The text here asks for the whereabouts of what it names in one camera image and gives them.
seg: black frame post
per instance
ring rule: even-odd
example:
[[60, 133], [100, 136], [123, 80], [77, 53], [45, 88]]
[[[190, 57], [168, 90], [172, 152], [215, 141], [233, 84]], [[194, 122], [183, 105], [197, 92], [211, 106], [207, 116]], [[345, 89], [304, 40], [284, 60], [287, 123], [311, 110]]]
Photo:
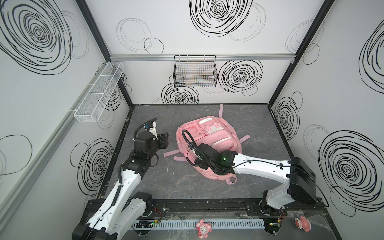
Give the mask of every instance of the black frame post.
[[317, 13], [315, 19], [313, 20], [312, 25], [310, 26], [307, 34], [305, 35], [303, 41], [301, 42], [299, 48], [297, 49], [296, 58], [295, 58], [294, 62], [288, 66], [288, 68], [285, 71], [279, 85], [277, 86], [275, 92], [273, 93], [271, 99], [269, 100], [269, 106], [270, 107], [275, 103], [279, 94], [283, 90], [285, 84], [287, 83], [288, 79], [290, 78], [293, 71], [295, 70], [301, 57], [303, 56], [304, 52], [306, 51], [308, 45], [311, 43], [312, 38], [316, 34], [317, 30], [319, 29], [321, 23], [323, 22], [325, 16], [328, 14], [328, 12], [331, 9], [334, 2], [335, 2], [335, 0], [325, 0], [324, 1], [323, 5], [321, 6], [319, 12]]
[[[97, 45], [99, 46], [99, 49], [101, 51], [101, 54], [103, 55], [105, 61], [111, 61], [111, 54], [109, 53], [109, 50], [107, 48], [107, 45], [105, 44], [103, 37], [101, 36], [101, 33], [99, 31], [99, 28], [97, 28], [96, 22], [93, 19], [93, 16], [91, 14], [91, 11], [88, 8], [87, 3], [85, 0], [76, 0], [77, 5], [80, 8], [80, 11], [85, 19], [85, 21], [88, 24], [89, 30], [91, 31], [93, 37], [95, 38], [95, 41]], [[131, 98], [129, 97], [129, 94], [127, 92], [127, 89], [125, 88], [124, 84], [121, 81], [118, 81], [119, 89], [124, 96], [125, 101], [127, 102], [130, 110], [133, 109], [133, 103]]]

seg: pink loop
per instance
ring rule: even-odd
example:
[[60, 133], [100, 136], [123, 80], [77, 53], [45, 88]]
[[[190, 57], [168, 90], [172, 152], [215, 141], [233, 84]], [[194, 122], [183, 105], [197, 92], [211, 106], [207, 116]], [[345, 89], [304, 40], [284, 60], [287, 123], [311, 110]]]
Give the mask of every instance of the pink loop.
[[186, 162], [187, 159], [185, 157], [174, 157], [173, 160], [175, 161], [182, 161], [182, 162]]
[[245, 140], [247, 140], [248, 138], [250, 138], [251, 136], [249, 136], [249, 134], [245, 135], [244, 137], [240, 138], [239, 139], [239, 142], [242, 143], [244, 142]]
[[180, 152], [179, 149], [176, 149], [176, 150], [173, 150], [170, 152], [166, 152], [166, 153], [164, 153], [164, 157], [168, 157], [168, 156], [174, 155], [174, 154], [179, 153], [179, 152]]
[[232, 185], [232, 184], [235, 184], [237, 182], [237, 177], [236, 175], [233, 176], [233, 178], [235, 179], [234, 182], [231, 181], [230, 178], [227, 178], [225, 181], [227, 182], [228, 185]]
[[220, 104], [220, 108], [219, 108], [219, 111], [218, 111], [218, 117], [219, 118], [222, 118], [223, 117], [223, 104]]

